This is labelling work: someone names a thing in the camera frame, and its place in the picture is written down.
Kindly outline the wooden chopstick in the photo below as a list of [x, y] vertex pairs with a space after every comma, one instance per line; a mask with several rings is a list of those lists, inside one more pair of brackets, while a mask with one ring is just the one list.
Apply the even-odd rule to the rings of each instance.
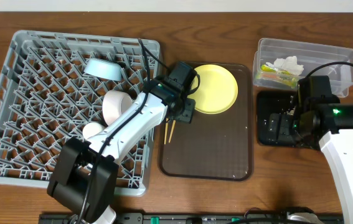
[[172, 121], [172, 126], [171, 126], [171, 132], [170, 132], [169, 139], [168, 139], [168, 143], [170, 143], [171, 140], [172, 140], [172, 136], [173, 136], [173, 133], [174, 133], [175, 125], [176, 125], [176, 120], [173, 120]]
[[166, 118], [166, 120], [165, 120], [165, 129], [164, 129], [164, 145], [166, 145], [166, 143], [167, 143], [168, 122], [169, 122], [169, 119]]

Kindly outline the yellow plate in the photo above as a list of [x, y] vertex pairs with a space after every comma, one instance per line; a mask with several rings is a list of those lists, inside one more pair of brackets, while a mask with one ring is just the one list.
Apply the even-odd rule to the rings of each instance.
[[219, 114], [235, 103], [238, 85], [229, 70], [215, 64], [200, 65], [194, 70], [200, 76], [200, 84], [195, 77], [192, 88], [197, 90], [188, 98], [195, 100], [195, 109], [198, 112]]

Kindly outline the green snack wrapper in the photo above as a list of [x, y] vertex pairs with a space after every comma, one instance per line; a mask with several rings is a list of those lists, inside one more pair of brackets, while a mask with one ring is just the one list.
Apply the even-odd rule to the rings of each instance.
[[257, 72], [255, 78], [258, 80], [274, 81], [287, 85], [291, 88], [295, 88], [298, 83], [298, 78], [295, 75], [292, 75], [285, 70], [273, 68], [268, 65], [261, 65], [260, 71]]

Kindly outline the pink bowl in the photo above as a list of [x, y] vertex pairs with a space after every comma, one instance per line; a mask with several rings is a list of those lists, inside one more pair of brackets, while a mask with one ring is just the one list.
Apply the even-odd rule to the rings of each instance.
[[133, 100], [129, 94], [110, 90], [103, 99], [102, 114], [105, 123], [109, 126], [117, 120], [131, 105]]

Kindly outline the light blue bowl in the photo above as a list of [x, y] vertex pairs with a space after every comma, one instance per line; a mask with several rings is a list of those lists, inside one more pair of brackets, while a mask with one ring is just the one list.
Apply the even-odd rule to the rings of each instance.
[[91, 58], [88, 61], [84, 72], [89, 75], [93, 75], [98, 78], [104, 78], [107, 80], [118, 82], [122, 80], [120, 65], [99, 58]]

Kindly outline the white plastic cup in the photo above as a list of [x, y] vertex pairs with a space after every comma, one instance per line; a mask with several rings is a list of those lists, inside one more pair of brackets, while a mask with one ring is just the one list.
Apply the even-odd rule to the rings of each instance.
[[91, 122], [86, 124], [83, 129], [82, 129], [82, 135], [84, 139], [88, 139], [100, 132], [102, 132], [105, 129], [103, 125], [97, 122]]

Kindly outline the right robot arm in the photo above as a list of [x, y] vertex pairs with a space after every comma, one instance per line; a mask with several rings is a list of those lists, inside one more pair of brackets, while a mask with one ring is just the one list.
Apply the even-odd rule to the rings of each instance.
[[341, 103], [327, 76], [300, 79], [296, 92], [264, 91], [257, 102], [262, 143], [321, 151], [353, 223], [353, 105]]

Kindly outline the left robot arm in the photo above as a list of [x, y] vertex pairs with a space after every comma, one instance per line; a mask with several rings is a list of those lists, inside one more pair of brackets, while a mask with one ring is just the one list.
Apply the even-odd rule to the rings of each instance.
[[61, 149], [47, 193], [69, 208], [77, 222], [113, 223], [110, 208], [118, 168], [132, 147], [167, 116], [190, 123], [199, 78], [155, 78], [116, 121], [86, 142], [69, 139]]

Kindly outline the black plastic tray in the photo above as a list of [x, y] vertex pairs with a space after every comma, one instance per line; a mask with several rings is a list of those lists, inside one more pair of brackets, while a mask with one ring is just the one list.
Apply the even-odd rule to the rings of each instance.
[[[261, 91], [257, 94], [257, 139], [266, 146], [297, 147], [320, 150], [319, 144], [310, 138], [303, 138], [298, 133], [298, 120], [294, 118], [294, 106], [292, 100], [294, 91]], [[272, 113], [288, 114], [292, 116], [291, 135], [294, 144], [272, 144], [268, 140], [268, 123]]]

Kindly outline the brown serving tray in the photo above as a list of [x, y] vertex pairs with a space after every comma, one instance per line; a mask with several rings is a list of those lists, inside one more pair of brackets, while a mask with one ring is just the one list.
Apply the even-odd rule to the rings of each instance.
[[251, 71], [223, 64], [237, 80], [236, 102], [219, 114], [195, 112], [190, 124], [176, 122], [172, 140], [159, 151], [160, 170], [173, 177], [244, 181], [253, 173]]

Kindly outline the clear plastic bin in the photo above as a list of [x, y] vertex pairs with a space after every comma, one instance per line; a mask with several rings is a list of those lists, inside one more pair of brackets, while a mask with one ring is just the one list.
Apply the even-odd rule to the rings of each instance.
[[[331, 45], [297, 42], [292, 40], [262, 38], [258, 43], [258, 50], [253, 61], [253, 84], [255, 86], [274, 88], [279, 90], [295, 91], [287, 85], [269, 80], [255, 78], [261, 65], [267, 62], [273, 63], [278, 58], [297, 56], [298, 65], [303, 65], [298, 80], [304, 78], [309, 72], [320, 65], [331, 62], [353, 63], [353, 49], [336, 47]], [[331, 65], [314, 73], [315, 76], [327, 75], [330, 79], [331, 91], [334, 95], [345, 98], [349, 94], [349, 88], [353, 85], [353, 68], [348, 65]]]

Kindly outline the crumpled white tissue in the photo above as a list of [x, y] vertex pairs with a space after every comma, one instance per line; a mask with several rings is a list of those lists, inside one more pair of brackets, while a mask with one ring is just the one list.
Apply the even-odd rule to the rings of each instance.
[[303, 65], [298, 65], [297, 56], [278, 58], [273, 63], [267, 62], [266, 64], [276, 71], [287, 72], [296, 76], [301, 75], [304, 70]]

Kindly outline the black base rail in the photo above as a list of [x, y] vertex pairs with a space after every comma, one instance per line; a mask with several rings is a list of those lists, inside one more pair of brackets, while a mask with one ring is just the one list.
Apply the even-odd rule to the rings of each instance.
[[[121, 213], [117, 215], [115, 223], [117, 224], [183, 224], [183, 223], [202, 223], [202, 224], [221, 224], [229, 223], [243, 216], [225, 216], [225, 215], [144, 215], [141, 213]], [[67, 224], [75, 223], [77, 217], [66, 214], [41, 214], [38, 224]]]

